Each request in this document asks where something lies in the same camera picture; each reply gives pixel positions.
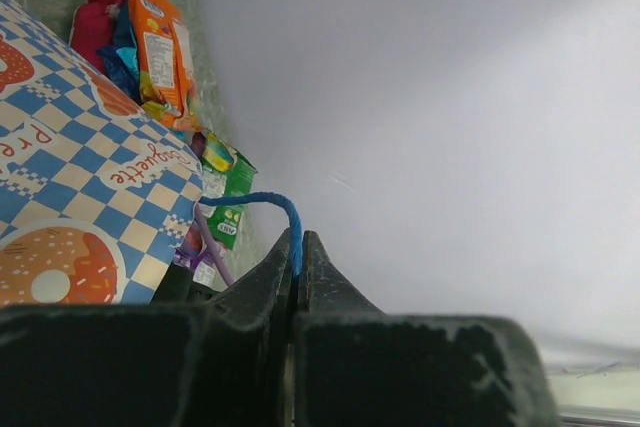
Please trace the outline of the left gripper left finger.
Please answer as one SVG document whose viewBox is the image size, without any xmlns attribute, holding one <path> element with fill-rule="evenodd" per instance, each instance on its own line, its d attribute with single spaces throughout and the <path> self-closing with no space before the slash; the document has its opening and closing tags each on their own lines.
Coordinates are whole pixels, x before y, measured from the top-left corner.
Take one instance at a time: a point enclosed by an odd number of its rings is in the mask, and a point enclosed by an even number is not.
<svg viewBox="0 0 640 427">
<path fill-rule="evenodd" d="M 280 426 L 289 237 L 204 302 L 9 307 L 5 426 Z"/>
</svg>

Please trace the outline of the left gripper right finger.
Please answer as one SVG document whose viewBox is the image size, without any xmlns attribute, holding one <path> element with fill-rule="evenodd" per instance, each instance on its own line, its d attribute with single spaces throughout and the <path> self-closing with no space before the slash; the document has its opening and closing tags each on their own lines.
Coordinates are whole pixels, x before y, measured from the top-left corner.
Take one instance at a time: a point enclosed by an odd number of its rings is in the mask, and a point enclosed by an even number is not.
<svg viewBox="0 0 640 427">
<path fill-rule="evenodd" d="M 299 426 L 554 426 L 531 337 L 504 317 L 391 315 L 304 236 L 294 323 Z"/>
</svg>

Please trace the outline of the green snack bag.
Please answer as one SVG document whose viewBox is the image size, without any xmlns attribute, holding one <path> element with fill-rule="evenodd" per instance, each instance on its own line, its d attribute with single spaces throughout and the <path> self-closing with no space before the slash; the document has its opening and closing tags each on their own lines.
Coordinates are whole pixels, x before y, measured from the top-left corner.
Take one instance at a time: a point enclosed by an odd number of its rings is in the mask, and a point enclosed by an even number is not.
<svg viewBox="0 0 640 427">
<path fill-rule="evenodd" d="M 235 147 L 209 132 L 201 156 L 203 196 L 217 199 L 244 196 L 251 192 L 257 169 Z M 212 236 L 233 250 L 245 210 L 239 206 L 208 206 L 200 203 Z"/>
</svg>

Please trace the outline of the blue checkered paper bag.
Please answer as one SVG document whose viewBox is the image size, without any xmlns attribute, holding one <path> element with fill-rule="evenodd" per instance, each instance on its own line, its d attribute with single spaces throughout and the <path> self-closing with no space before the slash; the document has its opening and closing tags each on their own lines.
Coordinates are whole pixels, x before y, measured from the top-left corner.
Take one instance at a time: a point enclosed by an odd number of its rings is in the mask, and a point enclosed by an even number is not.
<svg viewBox="0 0 640 427">
<path fill-rule="evenodd" d="M 149 302 L 193 222 L 202 164 L 15 0 L 1 0 L 1 304 Z"/>
</svg>

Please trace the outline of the purple Fox's berries bag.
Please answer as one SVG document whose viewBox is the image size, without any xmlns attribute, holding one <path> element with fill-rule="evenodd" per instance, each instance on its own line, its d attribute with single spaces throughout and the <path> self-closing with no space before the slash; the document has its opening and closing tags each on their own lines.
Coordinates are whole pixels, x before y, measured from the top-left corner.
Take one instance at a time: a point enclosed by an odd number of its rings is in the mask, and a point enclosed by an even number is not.
<svg viewBox="0 0 640 427">
<path fill-rule="evenodd" d="M 194 155 L 201 159 L 206 147 L 206 137 L 202 132 L 173 131 L 174 135 L 188 145 Z"/>
</svg>

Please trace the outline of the orange Fox's fruits candy bag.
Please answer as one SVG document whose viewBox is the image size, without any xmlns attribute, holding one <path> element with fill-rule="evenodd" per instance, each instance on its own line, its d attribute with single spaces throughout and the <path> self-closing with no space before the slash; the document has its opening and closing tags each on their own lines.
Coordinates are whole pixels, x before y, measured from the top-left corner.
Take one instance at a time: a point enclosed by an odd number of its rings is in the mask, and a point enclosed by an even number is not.
<svg viewBox="0 0 640 427">
<path fill-rule="evenodd" d="M 169 129 L 201 131 L 190 34 L 180 10 L 169 0 L 128 0 L 128 9 L 142 107 Z"/>
</svg>

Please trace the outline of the blue snack bag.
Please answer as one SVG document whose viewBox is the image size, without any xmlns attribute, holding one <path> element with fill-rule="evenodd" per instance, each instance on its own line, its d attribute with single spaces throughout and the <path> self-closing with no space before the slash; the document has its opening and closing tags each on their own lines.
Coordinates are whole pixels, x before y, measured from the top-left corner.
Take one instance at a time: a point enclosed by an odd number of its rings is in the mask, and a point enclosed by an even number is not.
<svg viewBox="0 0 640 427">
<path fill-rule="evenodd" d="M 138 45 L 128 0 L 124 1 L 115 19 L 111 43 L 98 49 L 97 55 L 103 61 L 107 77 L 135 103 L 141 105 Z"/>
</svg>

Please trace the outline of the pink snack bag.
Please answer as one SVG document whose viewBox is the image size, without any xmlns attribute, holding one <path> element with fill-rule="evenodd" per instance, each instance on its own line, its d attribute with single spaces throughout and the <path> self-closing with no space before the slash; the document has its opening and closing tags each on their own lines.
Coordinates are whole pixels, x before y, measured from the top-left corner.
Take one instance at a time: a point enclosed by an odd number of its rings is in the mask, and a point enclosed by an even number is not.
<svg viewBox="0 0 640 427">
<path fill-rule="evenodd" d="M 74 12 L 70 46 L 102 74 L 105 65 L 98 51 L 113 40 L 115 21 L 125 0 L 85 0 Z"/>
</svg>

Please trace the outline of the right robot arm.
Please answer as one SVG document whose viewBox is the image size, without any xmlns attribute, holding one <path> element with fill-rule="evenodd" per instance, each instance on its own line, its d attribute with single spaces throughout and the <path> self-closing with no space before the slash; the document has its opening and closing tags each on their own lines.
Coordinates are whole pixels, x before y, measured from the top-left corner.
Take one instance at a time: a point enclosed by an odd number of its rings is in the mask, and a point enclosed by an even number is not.
<svg viewBox="0 0 640 427">
<path fill-rule="evenodd" d="M 171 263 L 151 299 L 152 303 L 208 302 L 219 292 L 193 280 L 194 274 L 186 267 Z"/>
</svg>

